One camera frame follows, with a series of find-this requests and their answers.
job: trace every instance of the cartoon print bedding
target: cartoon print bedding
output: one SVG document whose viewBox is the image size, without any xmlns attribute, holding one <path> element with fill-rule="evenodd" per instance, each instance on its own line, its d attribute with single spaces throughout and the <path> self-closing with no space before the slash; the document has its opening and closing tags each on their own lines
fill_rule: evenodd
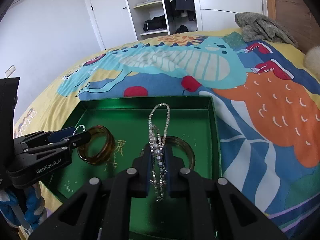
<svg viewBox="0 0 320 240">
<path fill-rule="evenodd" d="M 303 69 L 303 57 L 288 44 L 245 43 L 238 29 L 126 44 L 63 73 L 31 104 L 14 136 L 60 129 L 79 100 L 212 96 L 223 176 L 294 238 L 320 206 L 320 85 Z"/>
</svg>

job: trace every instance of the gray fuzzy blanket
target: gray fuzzy blanket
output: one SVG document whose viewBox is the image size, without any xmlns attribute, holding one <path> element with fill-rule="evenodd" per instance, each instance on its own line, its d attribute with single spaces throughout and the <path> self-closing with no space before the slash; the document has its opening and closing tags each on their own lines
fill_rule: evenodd
<svg viewBox="0 0 320 240">
<path fill-rule="evenodd" d="M 245 42 L 268 40 L 298 47 L 295 38 L 279 23 L 267 16 L 251 12 L 237 13 L 235 21 L 242 28 L 242 36 Z"/>
</svg>

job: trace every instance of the silver bolt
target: silver bolt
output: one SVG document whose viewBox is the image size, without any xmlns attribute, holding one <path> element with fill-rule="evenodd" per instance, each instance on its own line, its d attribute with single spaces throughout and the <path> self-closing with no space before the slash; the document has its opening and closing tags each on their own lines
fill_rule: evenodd
<svg viewBox="0 0 320 240">
<path fill-rule="evenodd" d="M 189 174 L 189 173 L 190 173 L 190 169 L 183 167 L 183 168 L 180 169 L 180 172 L 181 172 L 182 174 Z"/>
<path fill-rule="evenodd" d="M 99 183 L 99 179 L 96 178 L 96 177 L 93 177 L 93 178 L 91 178 L 91 179 L 89 180 L 89 183 L 90 183 L 91 185 L 97 185 L 97 184 Z"/>
<path fill-rule="evenodd" d="M 127 169 L 127 173 L 130 175 L 136 174 L 137 170 L 135 168 L 129 168 Z"/>
<path fill-rule="evenodd" d="M 225 179 L 225 178 L 219 178 L 218 179 L 218 183 L 220 184 L 220 185 L 226 185 L 227 183 L 228 183 L 228 180 L 227 179 Z"/>
</svg>

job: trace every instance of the bangle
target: bangle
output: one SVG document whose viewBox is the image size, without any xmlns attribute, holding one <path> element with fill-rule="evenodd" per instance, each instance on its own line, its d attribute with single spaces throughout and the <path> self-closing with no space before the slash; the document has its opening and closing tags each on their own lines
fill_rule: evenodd
<svg viewBox="0 0 320 240">
<path fill-rule="evenodd" d="M 171 144 L 171 145 L 177 145 L 180 146 L 182 148 L 182 150 L 186 153 L 188 160 L 189 160 L 189 169 L 193 170 L 196 164 L 196 157 L 195 157 L 195 153 L 193 152 L 193 149 L 191 148 L 191 146 L 184 140 L 182 140 L 179 137 L 176 136 L 170 136 L 167 135 L 166 138 L 166 144 Z M 140 156 L 143 156 L 143 150 L 141 150 L 140 152 Z"/>
<path fill-rule="evenodd" d="M 92 157 L 87 156 L 90 142 L 78 147 L 78 155 L 81 160 L 91 165 L 98 165 L 103 161 L 106 161 L 112 154 L 115 148 L 115 138 L 113 137 L 112 133 L 102 125 L 93 126 L 88 130 L 88 132 L 91 134 L 90 142 L 100 133 L 104 133 L 106 135 L 106 142 L 103 148 L 100 150 L 100 152 Z"/>
</svg>

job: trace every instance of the electrical socket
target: electrical socket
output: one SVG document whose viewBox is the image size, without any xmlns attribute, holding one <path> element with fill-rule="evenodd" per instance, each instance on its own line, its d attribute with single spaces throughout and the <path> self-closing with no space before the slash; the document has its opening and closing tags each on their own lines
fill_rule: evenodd
<svg viewBox="0 0 320 240">
<path fill-rule="evenodd" d="M 9 77 L 14 71 L 16 70 L 16 67 L 14 65 L 12 65 L 6 72 L 5 72 L 5 76 Z"/>
</svg>

